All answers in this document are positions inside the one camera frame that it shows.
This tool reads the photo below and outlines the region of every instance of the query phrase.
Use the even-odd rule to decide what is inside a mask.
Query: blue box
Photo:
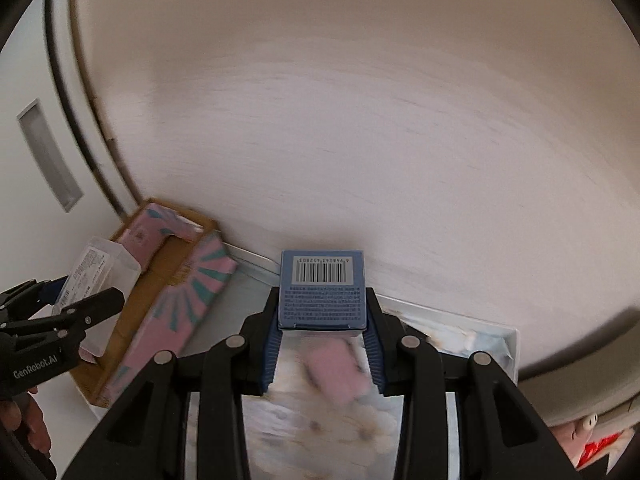
[[[278,326],[359,331],[367,327],[362,251],[282,251]]]

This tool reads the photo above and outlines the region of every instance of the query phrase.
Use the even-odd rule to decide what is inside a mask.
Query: transparent plastic container
[[[121,291],[126,300],[141,272],[140,264],[122,245],[94,236],[69,272],[53,314],[111,286]],[[87,330],[80,347],[94,356],[103,355],[119,317],[120,314],[112,316]]]

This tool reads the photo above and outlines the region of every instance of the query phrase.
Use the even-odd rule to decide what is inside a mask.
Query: white barcode sticker
[[[56,302],[58,308],[65,308],[92,293],[109,261],[109,253],[89,246],[84,249],[78,261],[79,263],[66,279],[60,299]]]
[[[353,285],[353,259],[294,256],[291,285]]]

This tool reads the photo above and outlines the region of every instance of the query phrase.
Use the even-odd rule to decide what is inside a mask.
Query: finger
[[[15,431],[20,428],[22,415],[20,408],[11,400],[3,400],[0,402],[0,422],[9,431]]]
[[[31,399],[24,414],[24,423],[31,430],[27,437],[31,446],[39,452],[48,453],[51,450],[51,437],[44,423],[42,410],[34,399]]]

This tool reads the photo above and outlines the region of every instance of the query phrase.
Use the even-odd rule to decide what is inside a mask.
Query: metal screw
[[[491,363],[491,356],[486,352],[478,352],[474,354],[474,361],[480,366],[487,366]]]
[[[226,338],[226,345],[229,348],[240,348],[244,344],[244,337],[241,335],[232,335]]]
[[[400,342],[405,348],[418,348],[420,346],[420,340],[415,335],[406,335]]]
[[[168,350],[161,350],[156,355],[154,355],[154,361],[157,365],[165,365],[169,361],[171,361],[173,357],[174,355]]]

